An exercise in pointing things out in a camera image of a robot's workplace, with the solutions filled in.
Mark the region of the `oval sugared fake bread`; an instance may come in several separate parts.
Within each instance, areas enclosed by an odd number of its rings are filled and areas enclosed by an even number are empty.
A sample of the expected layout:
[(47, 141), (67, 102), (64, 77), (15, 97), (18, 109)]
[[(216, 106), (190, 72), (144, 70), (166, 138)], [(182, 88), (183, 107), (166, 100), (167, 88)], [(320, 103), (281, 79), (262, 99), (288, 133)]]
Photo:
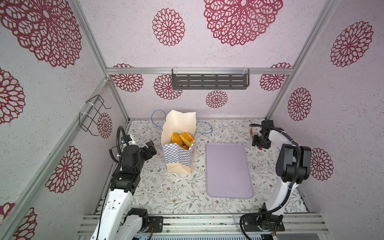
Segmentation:
[(184, 144), (180, 138), (180, 135), (177, 133), (172, 133), (171, 141), (173, 144), (178, 144), (179, 146), (182, 146)]

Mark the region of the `braided fake bread loaf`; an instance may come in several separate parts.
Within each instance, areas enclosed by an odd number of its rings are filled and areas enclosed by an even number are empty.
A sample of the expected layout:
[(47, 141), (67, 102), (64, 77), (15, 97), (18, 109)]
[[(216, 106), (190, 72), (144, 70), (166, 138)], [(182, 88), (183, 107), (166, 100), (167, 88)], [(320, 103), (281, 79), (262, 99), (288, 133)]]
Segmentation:
[(186, 145), (188, 148), (190, 148), (194, 142), (194, 138), (192, 137), (192, 135), (189, 134), (188, 132), (183, 132), (179, 136), (183, 144)]

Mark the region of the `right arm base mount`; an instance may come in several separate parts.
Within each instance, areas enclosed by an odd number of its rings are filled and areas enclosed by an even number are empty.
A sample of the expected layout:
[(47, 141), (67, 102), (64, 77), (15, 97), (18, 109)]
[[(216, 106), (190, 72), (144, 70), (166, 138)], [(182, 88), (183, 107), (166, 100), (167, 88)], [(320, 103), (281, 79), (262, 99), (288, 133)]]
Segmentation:
[(241, 224), (245, 232), (283, 232), (283, 217), (273, 214), (250, 214), (241, 217)]

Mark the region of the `blue checkered paper bag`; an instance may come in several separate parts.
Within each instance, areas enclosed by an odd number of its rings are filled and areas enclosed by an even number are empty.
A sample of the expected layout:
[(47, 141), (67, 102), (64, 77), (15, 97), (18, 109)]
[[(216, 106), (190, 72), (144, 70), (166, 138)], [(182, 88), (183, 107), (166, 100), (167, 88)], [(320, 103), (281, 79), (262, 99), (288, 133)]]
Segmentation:
[[(165, 115), (163, 126), (154, 121), (157, 113)], [(196, 135), (210, 134), (213, 132), (213, 127), (207, 122), (198, 121), (195, 112), (182, 113), (175, 110), (169, 113), (156, 110), (152, 113), (151, 121), (162, 133), (161, 145), (167, 171), (191, 175), (197, 146)]]

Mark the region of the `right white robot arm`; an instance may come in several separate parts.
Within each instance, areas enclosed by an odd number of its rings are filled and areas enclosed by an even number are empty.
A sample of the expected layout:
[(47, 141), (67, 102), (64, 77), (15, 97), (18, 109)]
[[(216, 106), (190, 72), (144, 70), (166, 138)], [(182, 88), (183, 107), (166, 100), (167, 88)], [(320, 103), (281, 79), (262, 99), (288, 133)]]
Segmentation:
[(253, 136), (252, 145), (269, 149), (274, 144), (280, 151), (276, 161), (276, 186), (263, 205), (262, 214), (281, 215), (293, 190), (310, 176), (312, 150), (300, 145), (282, 128), (274, 126), (272, 120), (260, 124), (250, 124), (251, 128), (260, 128), (260, 134)]

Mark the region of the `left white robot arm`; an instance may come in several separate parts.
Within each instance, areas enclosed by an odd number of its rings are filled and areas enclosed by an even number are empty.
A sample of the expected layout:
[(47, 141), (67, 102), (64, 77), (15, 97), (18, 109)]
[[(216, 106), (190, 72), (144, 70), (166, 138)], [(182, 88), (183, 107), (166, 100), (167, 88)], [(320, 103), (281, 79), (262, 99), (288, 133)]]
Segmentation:
[(138, 233), (153, 228), (146, 209), (132, 208), (125, 217), (123, 215), (139, 186), (145, 161), (156, 154), (153, 141), (143, 147), (134, 141), (124, 141), (123, 147), (118, 147), (119, 163), (91, 240), (134, 240)]

